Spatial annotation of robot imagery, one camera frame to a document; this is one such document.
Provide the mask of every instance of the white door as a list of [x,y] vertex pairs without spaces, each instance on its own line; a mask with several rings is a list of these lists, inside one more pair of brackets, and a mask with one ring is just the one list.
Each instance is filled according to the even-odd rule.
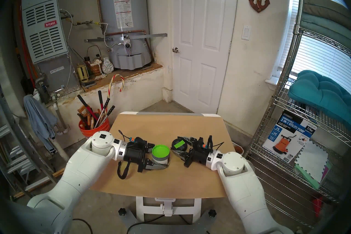
[[195,113],[217,113],[237,0],[173,4],[173,47],[179,51],[173,53],[174,100]]

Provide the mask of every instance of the green lid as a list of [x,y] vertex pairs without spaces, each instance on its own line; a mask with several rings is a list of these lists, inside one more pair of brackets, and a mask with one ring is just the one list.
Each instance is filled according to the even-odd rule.
[[155,145],[151,154],[157,158],[165,158],[169,155],[169,148],[163,144]]

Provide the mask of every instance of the product box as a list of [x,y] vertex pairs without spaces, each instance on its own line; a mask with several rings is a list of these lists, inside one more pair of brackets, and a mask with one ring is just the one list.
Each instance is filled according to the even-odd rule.
[[289,163],[316,129],[314,123],[284,110],[262,147]]

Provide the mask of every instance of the light switch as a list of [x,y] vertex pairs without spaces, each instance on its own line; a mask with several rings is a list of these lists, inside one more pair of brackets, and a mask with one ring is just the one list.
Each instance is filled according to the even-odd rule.
[[251,34],[251,26],[250,25],[244,25],[243,34],[241,35],[241,39],[242,40],[249,40],[250,39],[250,34]]

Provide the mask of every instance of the black knob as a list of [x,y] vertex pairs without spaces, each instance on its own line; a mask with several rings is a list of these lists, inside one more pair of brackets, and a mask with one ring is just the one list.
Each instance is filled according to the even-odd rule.
[[210,209],[209,216],[214,218],[216,217],[216,215],[217,215],[216,211],[214,209]]
[[125,208],[120,208],[119,211],[118,211],[118,214],[119,214],[119,216],[126,215],[127,214],[126,209]]

